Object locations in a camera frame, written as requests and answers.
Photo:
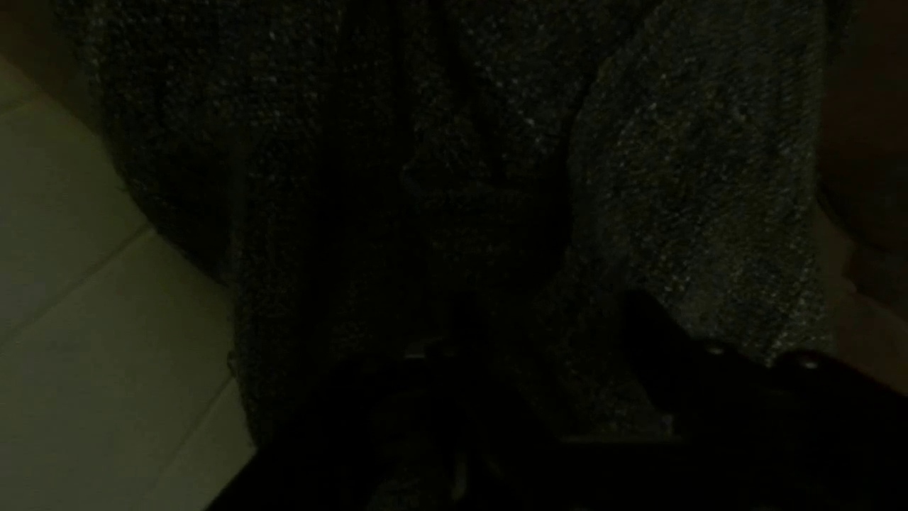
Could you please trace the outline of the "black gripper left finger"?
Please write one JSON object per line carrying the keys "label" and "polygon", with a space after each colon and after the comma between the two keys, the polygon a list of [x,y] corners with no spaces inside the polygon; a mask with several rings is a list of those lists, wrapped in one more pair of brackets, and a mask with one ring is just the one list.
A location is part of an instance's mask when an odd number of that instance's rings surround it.
{"label": "black gripper left finger", "polygon": [[463,511],[471,362],[352,356],[277,426],[206,511]]}

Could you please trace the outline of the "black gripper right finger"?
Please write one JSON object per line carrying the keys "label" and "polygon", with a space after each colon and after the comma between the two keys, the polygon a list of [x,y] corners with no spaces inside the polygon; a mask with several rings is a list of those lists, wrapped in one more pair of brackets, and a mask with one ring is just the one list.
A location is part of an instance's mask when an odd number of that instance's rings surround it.
{"label": "black gripper right finger", "polygon": [[813,349],[752,359],[691,337],[653,295],[620,300],[650,403],[717,470],[729,511],[908,511],[908,398]]}

